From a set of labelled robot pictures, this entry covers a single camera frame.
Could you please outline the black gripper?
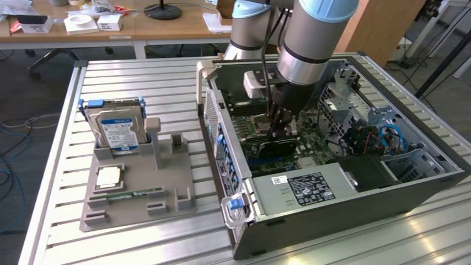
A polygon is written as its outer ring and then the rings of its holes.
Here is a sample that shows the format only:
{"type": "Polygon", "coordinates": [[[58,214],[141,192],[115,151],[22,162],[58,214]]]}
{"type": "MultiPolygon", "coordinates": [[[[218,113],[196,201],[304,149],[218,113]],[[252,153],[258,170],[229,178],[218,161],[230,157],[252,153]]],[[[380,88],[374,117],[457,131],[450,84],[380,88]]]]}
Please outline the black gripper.
{"type": "Polygon", "coordinates": [[[310,95],[312,84],[298,86],[293,83],[278,83],[270,91],[268,105],[269,130],[268,137],[281,137],[281,131],[294,116],[304,109],[310,95]]]}

